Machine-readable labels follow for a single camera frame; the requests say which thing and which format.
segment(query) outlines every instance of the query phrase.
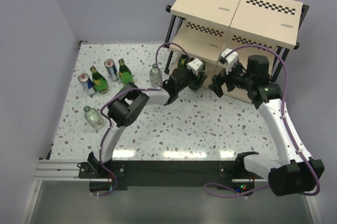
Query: silver can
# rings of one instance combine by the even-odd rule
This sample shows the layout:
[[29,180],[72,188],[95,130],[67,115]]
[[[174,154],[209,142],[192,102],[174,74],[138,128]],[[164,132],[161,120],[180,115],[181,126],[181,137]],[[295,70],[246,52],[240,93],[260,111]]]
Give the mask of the silver can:
[[96,90],[94,88],[94,84],[91,81],[91,79],[89,78],[89,75],[87,73],[81,73],[78,77],[77,77],[78,81],[81,83],[83,90],[85,90],[85,92],[88,95],[95,95],[96,94]]
[[109,74],[109,79],[111,81],[117,81],[119,79],[119,76],[115,62],[109,58],[106,61],[104,61],[104,66],[107,73]]

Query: bottle cap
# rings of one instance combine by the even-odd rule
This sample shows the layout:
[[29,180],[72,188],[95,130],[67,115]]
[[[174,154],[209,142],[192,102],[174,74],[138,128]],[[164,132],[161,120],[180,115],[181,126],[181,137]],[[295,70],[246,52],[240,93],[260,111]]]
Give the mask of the bottle cap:
[[95,66],[90,67],[90,71],[91,71],[91,73],[95,73],[97,71],[96,67]]

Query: can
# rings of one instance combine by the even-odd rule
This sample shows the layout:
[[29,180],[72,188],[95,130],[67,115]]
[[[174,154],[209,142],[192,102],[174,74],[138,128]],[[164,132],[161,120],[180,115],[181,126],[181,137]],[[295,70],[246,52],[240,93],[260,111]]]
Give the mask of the can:
[[95,95],[96,94],[96,90],[94,88],[94,84],[91,81],[91,79],[89,78],[89,75],[87,73],[82,73],[77,77],[78,81],[81,83],[83,90],[85,90],[85,92],[88,95]]
[[117,81],[119,79],[119,76],[115,62],[111,58],[109,58],[106,61],[104,61],[104,66],[109,75],[109,79],[111,81]]

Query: white terrazzo surface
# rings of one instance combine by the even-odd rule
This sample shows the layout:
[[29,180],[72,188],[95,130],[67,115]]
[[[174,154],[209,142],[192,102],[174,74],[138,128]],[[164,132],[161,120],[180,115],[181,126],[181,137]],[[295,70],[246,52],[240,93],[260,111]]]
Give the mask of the white terrazzo surface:
[[[77,80],[89,68],[107,77],[103,62],[124,58],[138,87],[149,88],[149,71],[158,44],[82,45],[73,78],[54,137],[51,159],[86,160],[98,149],[105,127],[94,130],[83,116],[83,107],[100,108],[123,85],[109,81],[107,94],[88,96]],[[169,50],[158,57],[164,70]],[[234,160],[236,154],[255,150],[278,159],[275,144],[263,118],[253,105],[208,89],[186,88],[169,106],[146,106],[138,120],[126,129],[114,152],[114,159],[125,160]]]

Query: gray floor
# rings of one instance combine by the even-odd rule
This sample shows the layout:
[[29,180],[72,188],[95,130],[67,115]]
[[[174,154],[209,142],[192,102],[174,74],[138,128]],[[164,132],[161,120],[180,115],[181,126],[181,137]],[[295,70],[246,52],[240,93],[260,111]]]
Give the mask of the gray floor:
[[247,199],[221,199],[202,188],[131,187],[97,199],[90,196],[88,182],[44,182],[32,223],[290,224],[312,220],[303,196],[276,197],[269,189]]

